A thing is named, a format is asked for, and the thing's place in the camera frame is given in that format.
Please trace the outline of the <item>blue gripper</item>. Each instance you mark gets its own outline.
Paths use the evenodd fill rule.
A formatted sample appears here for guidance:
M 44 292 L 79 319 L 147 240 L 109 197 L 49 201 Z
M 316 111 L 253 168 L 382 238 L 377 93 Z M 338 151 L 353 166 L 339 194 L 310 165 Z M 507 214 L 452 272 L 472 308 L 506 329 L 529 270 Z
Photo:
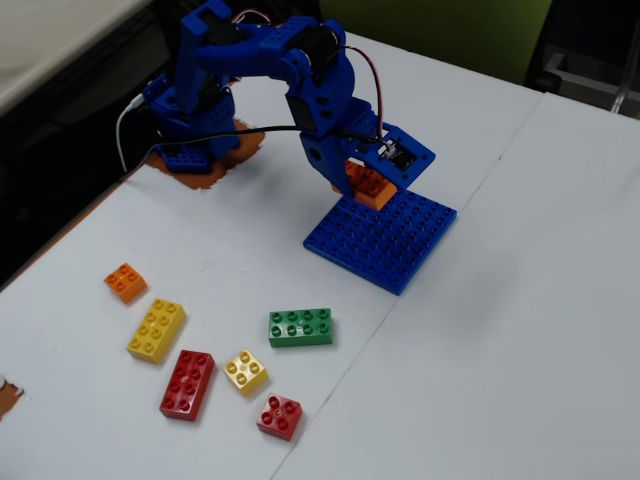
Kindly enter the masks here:
M 382 147 L 377 139 L 378 117 L 367 101 L 350 101 L 329 130 L 319 135 L 302 130 L 300 138 L 311 166 L 347 198 L 355 196 L 345 162 L 363 160 Z

